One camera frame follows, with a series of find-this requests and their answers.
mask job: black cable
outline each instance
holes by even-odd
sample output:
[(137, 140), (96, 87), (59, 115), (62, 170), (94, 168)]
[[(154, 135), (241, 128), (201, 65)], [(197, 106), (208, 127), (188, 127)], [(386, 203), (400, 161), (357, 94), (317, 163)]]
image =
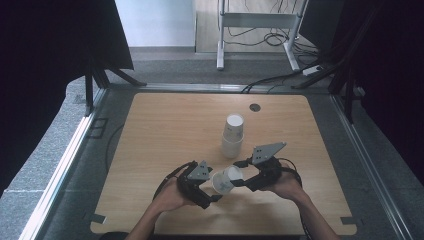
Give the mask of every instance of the black cable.
[(297, 3), (297, 0), (296, 0), (296, 1), (294, 1), (293, 9), (292, 9), (292, 14), (294, 13), (294, 9), (296, 8), (296, 3)]
[(165, 184), (169, 181), (169, 179), (171, 179), (172, 177), (176, 177), (175, 174), (177, 174), (179, 171), (181, 171), (181, 169), (189, 166), (190, 164), (193, 164), (193, 162), (188, 162), (185, 163), (183, 165), (181, 165), (180, 167), (176, 168), (174, 171), (172, 171), (170, 174), (168, 174), (163, 181), (159, 184), (159, 187), (156, 189), (155, 194), (153, 195), (153, 199), (156, 198), (156, 196), (160, 193), (160, 191), (162, 191), (163, 186), (165, 186)]
[(247, 6), (247, 0), (244, 0), (244, 6), (247, 8), (247, 11), (250, 12), (249, 7)]
[(296, 45), (300, 45), (300, 46), (303, 46), (303, 47), (308, 47), (308, 48), (314, 48), (314, 49), (318, 49), (317, 47), (315, 47), (315, 46), (309, 46), (309, 45), (306, 45), (306, 44), (302, 44), (302, 43), (295, 43)]
[(281, 7), (282, 7), (282, 5), (283, 5), (283, 2), (284, 2), (284, 0), (281, 0), (281, 2), (280, 2), (280, 7), (278, 8), (278, 13), (284, 13), (284, 12), (287, 10), (287, 8), (289, 7), (289, 0), (287, 0), (287, 1), (286, 1), (286, 7), (284, 8), (284, 10), (283, 10), (283, 11), (281, 11)]
[(294, 170), (297, 171), (296, 165), (294, 165), (294, 163), (291, 160), (289, 160), (287, 158), (278, 158), (278, 160), (283, 160), (283, 161), (289, 162), (293, 166)]
[(231, 37), (238, 37), (238, 36), (241, 36), (241, 35), (243, 35), (243, 34), (246, 34), (246, 33), (250, 32), (250, 31), (253, 31), (253, 30), (255, 30), (255, 29), (256, 29), (256, 28), (251, 28), (251, 29), (246, 30), (246, 31), (241, 32), (241, 33), (232, 34), (232, 33), (231, 33), (230, 28), (229, 28), (229, 27), (227, 27), (228, 33), (230, 34), (230, 36), (231, 36)]
[(303, 48), (301, 48), (300, 46), (302, 46), (302, 45), (300, 45), (299, 43), (294, 43), (293, 44), (293, 46), (294, 46), (294, 50), (296, 51), (296, 52), (300, 52), (300, 53), (308, 53), (308, 54), (311, 54), (311, 55), (318, 55), (318, 52), (317, 51), (313, 51), (313, 50), (306, 50), (306, 49), (303, 49)]
[(248, 93), (250, 93), (250, 90), (251, 90), (251, 89), (252, 89), (255, 85), (259, 85), (259, 84), (262, 84), (262, 83), (270, 83), (270, 82), (274, 82), (274, 81), (276, 81), (276, 80), (279, 80), (279, 79), (281, 79), (281, 78), (289, 78), (289, 77), (296, 76), (296, 75), (298, 75), (298, 74), (302, 73), (302, 71), (303, 71), (303, 70), (305, 70), (305, 69), (307, 69), (307, 68), (310, 68), (310, 67), (312, 67), (312, 66), (316, 65), (319, 61), (320, 61), (320, 59), (318, 59), (318, 60), (316, 60), (316, 61), (312, 62), (311, 64), (307, 65), (306, 67), (302, 68), (302, 69), (301, 69), (301, 70), (299, 70), (299, 71), (292, 72), (292, 73), (287, 74), (287, 75), (281, 75), (281, 76), (276, 76), (276, 77), (265, 78), (265, 79), (262, 79), (262, 80), (259, 80), (259, 81), (256, 81), (256, 82), (253, 82), (253, 83), (250, 83), (249, 85), (247, 85), (246, 87), (244, 87), (244, 88), (243, 88), (243, 90), (241, 91), (241, 93), (243, 94), (246, 90), (247, 90), (247, 92), (246, 92), (247, 94), (248, 94)]
[(297, 55), (297, 61), (298, 62), (300, 62), (300, 63), (302, 63), (303, 65), (310, 65), (310, 63), (306, 63), (306, 62), (304, 62), (302, 59), (301, 59), (301, 57), (311, 57), (311, 56), (313, 56), (313, 55), (310, 55), (310, 54), (300, 54), (300, 55)]
[(271, 92), (272, 89), (276, 88), (276, 87), (280, 87), (280, 86), (284, 86), (283, 84), (277, 84), (272, 86), (270, 89), (268, 89), (268, 91), (266, 92), (266, 94), (269, 94)]
[(303, 50), (301, 48), (298, 48), (297, 46), (294, 48), (294, 52), (293, 54), (300, 54), (303, 53), (304, 55), (310, 55), (310, 56), (315, 56), (318, 57), (318, 52), (315, 51), (309, 51), (309, 50)]
[[(269, 39), (276, 39), (278, 41), (278, 43), (271, 43), (271, 42), (269, 42)], [(272, 47), (278, 47), (278, 46), (283, 45), (283, 43), (287, 41), (287, 38), (284, 35), (279, 34), (277, 32), (273, 33), (272, 29), (271, 29), (270, 33), (265, 34), (264, 41)]]
[(269, 13), (272, 13), (272, 10), (274, 9), (275, 6), (277, 6), (277, 4), (280, 2), (280, 0), (277, 0), (274, 5), (272, 6), (271, 10), (269, 11)]
[(277, 32), (278, 32), (278, 30), (280, 30), (283, 34), (284, 34), (284, 38), (286, 39), (286, 40), (289, 40), (290, 38), (289, 38), (289, 34), (288, 33), (286, 33), (283, 29), (281, 29), (281, 28), (277, 28)]

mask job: wall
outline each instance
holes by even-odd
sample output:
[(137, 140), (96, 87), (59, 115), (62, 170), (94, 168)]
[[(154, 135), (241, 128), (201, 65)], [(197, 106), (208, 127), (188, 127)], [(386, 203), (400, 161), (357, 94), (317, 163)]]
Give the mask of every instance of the wall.
[(116, 0), (129, 47), (194, 47), (194, 0)]

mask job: metal bracket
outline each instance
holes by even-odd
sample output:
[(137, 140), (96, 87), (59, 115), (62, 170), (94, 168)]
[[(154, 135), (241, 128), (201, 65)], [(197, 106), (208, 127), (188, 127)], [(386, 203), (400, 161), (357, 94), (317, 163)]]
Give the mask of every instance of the metal bracket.
[(252, 154), (252, 164), (258, 165), (269, 160), (286, 145), (286, 142), (279, 142), (255, 147)]
[(217, 69), (224, 69), (224, 27), (238, 28), (282, 28), (290, 29), (289, 41), (284, 43), (288, 60), (294, 72), (300, 70), (292, 47), (298, 34), (300, 23), (303, 18), (307, 0), (302, 2), (300, 11), (297, 14), (270, 14), (270, 13), (229, 13), (225, 12), (225, 0), (220, 0), (219, 4), (219, 41), (217, 51)]
[(190, 180), (209, 180), (209, 168), (206, 161), (203, 160), (193, 171), (187, 176)]

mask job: stacked paper cup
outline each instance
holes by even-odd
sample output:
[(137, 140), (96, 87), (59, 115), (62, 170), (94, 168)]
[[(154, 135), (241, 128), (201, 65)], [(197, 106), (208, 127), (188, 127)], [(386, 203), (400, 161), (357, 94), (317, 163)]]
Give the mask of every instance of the stacked paper cup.
[(227, 158), (235, 158), (240, 154), (243, 143), (243, 123), (244, 119), (240, 114), (228, 115), (222, 134), (221, 151)]

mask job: metal frame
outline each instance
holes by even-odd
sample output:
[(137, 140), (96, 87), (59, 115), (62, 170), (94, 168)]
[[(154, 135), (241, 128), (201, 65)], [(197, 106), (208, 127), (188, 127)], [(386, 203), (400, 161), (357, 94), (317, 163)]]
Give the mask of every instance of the metal frame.
[(396, 232), (398, 239), (413, 239), (399, 208), (393, 200), (393, 197), (387, 189), (383, 179), (381, 179), (380, 174), (378, 173), (378, 170), (373, 163), (373, 160), (368, 154), (368, 151), (364, 146), (361, 137), (355, 129), (355, 126), (345, 116), (342, 101), (335, 95), (331, 95), (331, 100), (333, 101), (336, 112), (338, 113), (346, 133), (348, 134), (356, 152), (358, 153), (358, 157), (361, 160), (364, 171), (367, 174), (371, 185), (373, 186), (376, 195), (380, 200), (380, 203), (383, 206), (383, 209), (385, 210), (394, 231)]
[[(100, 89), (97, 92), (94, 100), (96, 105), (103, 99), (105, 92), (105, 89)], [(90, 115), (82, 118), (68, 147), (60, 159), (56, 170), (54, 171), (49, 183), (47, 184), (43, 195), (38, 201), (34, 211), (31, 214), (31, 217), (29, 218), (24, 230), (22, 231), (19, 237), (20, 240), (35, 239), (37, 237), (39, 230), (47, 219), (47, 215), (51, 206), (58, 196), (59, 190), (62, 187), (69, 169), (75, 160), (75, 156), (81, 147), (82, 141), (84, 140), (84, 137), (94, 119), (95, 114), (96, 108), (94, 108), (94, 111), (92, 111)]]
[[(201, 92), (201, 93), (240, 93), (246, 85), (223, 85), (223, 84), (148, 84), (146, 87), (134, 88), (134, 86), (123, 86), (115, 87), (114, 89), (140, 89), (141, 92)], [(269, 91), (272, 86), (261, 85), (252, 88), (250, 93), (252, 94), (264, 94)], [(106, 95), (109, 89), (99, 89), (95, 97), (95, 105), (99, 105)], [(314, 94), (326, 94), (328, 92), (325, 89), (319, 90), (296, 90), (290, 87), (275, 88), (275, 94), (290, 94), (290, 93), (314, 93)], [(344, 125), (347, 134), (349, 135), (356, 152), (363, 164), (364, 170), (368, 175), (372, 186), (374, 187), (376, 194), (382, 204), (390, 223), (394, 231), (396, 232), (398, 239), (413, 239), (411, 233), (406, 226), (403, 216), (401, 215), (396, 203), (394, 202), (391, 194), (381, 179), (376, 167), (373, 164), (372, 159), (368, 155), (367, 149), (362, 143), (362, 140), (356, 132), (353, 124), (345, 117), (343, 113), (343, 104), (341, 100), (331, 95), (331, 100), (334, 103), (335, 110), (338, 113), (342, 124)], [(50, 182), (48, 183), (43, 195), (41, 196), (37, 206), (34, 209), (30, 219), (28, 220), (21, 236), (20, 240), (35, 239), (45, 220), (47, 219), (48, 213), (58, 192), (62, 187), (65, 177), (67, 176), (72, 163), (75, 160), (75, 156), (81, 147), (81, 143), (90, 127), (95, 115), (98, 112), (98, 108), (94, 108), (93, 112), (81, 120), (70, 144), (68, 145), (62, 159), (60, 160)]]
[(307, 0), (303, 0), (302, 7), (297, 14), (226, 13), (225, 0), (219, 0), (220, 10), (218, 18), (220, 34), (217, 49), (217, 69), (224, 69), (224, 27), (282, 28), (292, 30), (290, 31), (289, 41), (283, 45), (293, 71), (300, 71), (292, 47), (300, 28), (306, 3)]

